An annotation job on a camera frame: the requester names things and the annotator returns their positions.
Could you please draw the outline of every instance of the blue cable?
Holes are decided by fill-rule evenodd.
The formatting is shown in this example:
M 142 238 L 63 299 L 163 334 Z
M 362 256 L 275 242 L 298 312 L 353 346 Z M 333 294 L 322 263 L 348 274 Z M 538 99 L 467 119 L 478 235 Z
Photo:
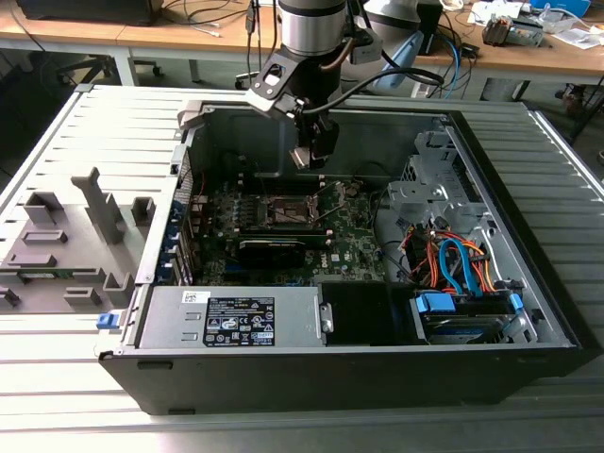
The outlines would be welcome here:
M 447 239 L 441 243 L 441 249 L 438 252 L 438 262 L 441 266 L 441 273 L 446 280 L 453 285 L 457 294 L 462 295 L 463 289 L 461 285 L 457 282 L 455 278 L 449 274 L 449 270 L 446 268 L 446 248 L 452 243 L 459 250 L 461 255 L 461 267 L 463 268 L 463 275 L 465 276 L 465 284 L 468 287 L 468 291 L 476 297 L 482 297 L 482 290 L 479 285 L 474 280 L 474 276 L 472 275 L 472 265 L 470 264 L 470 257 L 468 255 L 468 251 L 465 249 L 463 244 L 457 239 Z
M 438 36 L 440 36 L 444 42 L 446 42 L 447 44 L 449 44 L 451 46 L 451 50 L 453 51 L 453 56 L 455 57 L 455 74 L 453 75 L 453 81 L 449 85 L 449 90 L 445 94 L 445 99 L 448 99 L 449 96 L 451 95 L 451 93 L 453 93 L 453 90 L 455 90 L 455 86 L 457 85 L 457 79 L 460 76 L 460 66 L 461 66 L 460 54 L 458 53 L 457 49 L 455 48 L 455 44 L 453 42 L 451 42 L 451 40 L 449 38 L 446 38 L 442 35 L 438 35 Z

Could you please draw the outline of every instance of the barcode label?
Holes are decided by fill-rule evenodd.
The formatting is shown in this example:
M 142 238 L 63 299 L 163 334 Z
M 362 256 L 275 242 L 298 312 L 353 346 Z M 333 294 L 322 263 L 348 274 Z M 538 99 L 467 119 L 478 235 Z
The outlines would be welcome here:
M 183 291 L 183 304 L 207 304 L 211 293 L 209 291 Z

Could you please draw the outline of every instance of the slatted metal table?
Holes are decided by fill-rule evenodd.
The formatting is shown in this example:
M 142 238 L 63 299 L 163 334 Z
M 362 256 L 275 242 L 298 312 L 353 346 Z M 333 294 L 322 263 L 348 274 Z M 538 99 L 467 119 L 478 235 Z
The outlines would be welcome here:
M 52 189 L 61 203 L 84 203 L 73 173 L 97 166 L 101 188 L 119 204 L 159 193 L 180 143 L 178 108 L 213 93 L 134 87 L 74 93 L 0 196 L 0 257 L 20 233 L 27 218 L 22 205 L 33 191 Z M 376 102 L 387 107 L 394 100 Z M 445 107 L 440 100 L 409 100 L 404 107 L 426 102 Z M 463 113 L 604 342 L 604 188 L 540 113 L 520 104 L 446 107 Z M 153 417 L 97 364 L 95 320 L 92 314 L 0 316 L 3 450 L 567 452 L 604 446 L 602 358 L 571 376 L 541 379 L 496 406 Z M 81 435 L 68 435 L 74 432 Z

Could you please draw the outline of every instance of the gray 3d printed part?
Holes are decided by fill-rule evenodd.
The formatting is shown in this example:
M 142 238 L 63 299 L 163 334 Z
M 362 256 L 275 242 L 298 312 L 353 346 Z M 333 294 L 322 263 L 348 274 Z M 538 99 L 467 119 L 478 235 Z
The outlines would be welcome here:
M 101 267 L 93 271 L 74 272 L 74 280 L 78 283 L 102 283 L 105 277 L 105 271 Z
M 103 285 L 103 291 L 113 306 L 117 308 L 127 307 L 134 293 L 134 278 L 132 278 L 131 274 L 126 274 L 124 283 L 120 286 L 117 284 L 115 276 L 109 274 Z
M 137 227 L 149 227 L 155 214 L 155 203 L 150 196 L 137 196 L 130 208 Z
M 69 305 L 100 305 L 101 298 L 95 288 L 88 287 L 71 287 L 65 288 L 63 298 Z
M 9 266 L 15 267 L 55 267 L 57 259 L 52 255 L 13 255 L 8 261 Z
M 26 231 L 21 236 L 21 240 L 27 245 L 37 243 L 66 243 L 67 235 L 60 229 L 50 231 Z
M 36 225 L 54 224 L 52 211 L 62 209 L 63 206 L 52 192 L 34 192 L 24 205 L 25 212 Z
M 98 186 L 98 169 L 93 167 L 88 176 L 72 176 L 72 183 L 84 193 L 92 220 L 98 225 L 106 243 L 118 243 L 123 233 L 115 225 L 115 212 L 118 211 L 113 197 L 105 198 Z
M 0 305 L 14 307 L 19 303 L 19 296 L 9 288 L 0 288 Z

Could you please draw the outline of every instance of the sticker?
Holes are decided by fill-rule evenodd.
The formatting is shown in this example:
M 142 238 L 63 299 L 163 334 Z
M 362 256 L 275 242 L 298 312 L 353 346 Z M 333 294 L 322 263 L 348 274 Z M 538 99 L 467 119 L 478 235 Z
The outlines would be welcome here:
M 208 302 L 206 331 L 204 333 L 204 344 L 206 346 L 275 345 L 276 314 L 273 297 L 210 298 L 210 293 L 185 293 L 206 294 L 204 296 Z
M 209 291 L 183 291 L 182 304 L 206 304 L 210 298 Z

